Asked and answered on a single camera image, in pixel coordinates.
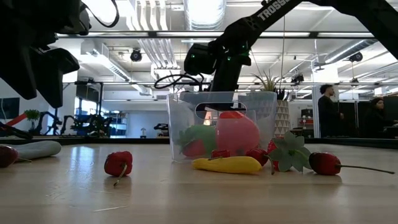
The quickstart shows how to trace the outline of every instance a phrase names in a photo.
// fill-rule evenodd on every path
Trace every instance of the wooden table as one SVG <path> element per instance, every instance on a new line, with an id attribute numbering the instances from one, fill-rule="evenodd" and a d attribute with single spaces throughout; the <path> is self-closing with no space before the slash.
<path id="1" fill-rule="evenodd" d="M 398 151 L 309 144 L 342 163 L 398 171 Z M 114 189 L 106 156 L 130 151 L 133 173 Z M 0 169 L 3 224 L 394 223 L 398 175 L 345 169 L 219 174 L 171 163 L 168 145 L 65 146 L 52 158 Z"/>

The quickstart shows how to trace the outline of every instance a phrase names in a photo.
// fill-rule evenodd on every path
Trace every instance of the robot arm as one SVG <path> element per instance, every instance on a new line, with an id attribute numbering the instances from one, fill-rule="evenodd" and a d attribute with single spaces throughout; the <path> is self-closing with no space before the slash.
<path id="1" fill-rule="evenodd" d="M 263 1 L 263 7 L 251 16 L 230 24 L 208 46 L 194 44 L 185 59 L 185 71 L 191 75 L 212 74 L 210 91 L 234 91 L 242 65 L 250 65 L 248 52 L 261 34 L 283 18 L 303 0 Z M 398 58 L 398 12 L 386 0 L 309 0 L 319 6 L 332 6 L 337 11 L 356 17 Z"/>

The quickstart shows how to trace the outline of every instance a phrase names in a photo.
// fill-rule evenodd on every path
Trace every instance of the clear plastic bin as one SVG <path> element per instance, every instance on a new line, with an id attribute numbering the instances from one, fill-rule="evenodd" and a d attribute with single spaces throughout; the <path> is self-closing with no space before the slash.
<path id="1" fill-rule="evenodd" d="M 188 162 L 227 150 L 267 149 L 274 136 L 276 93 L 175 93 L 167 96 L 172 159 Z"/>

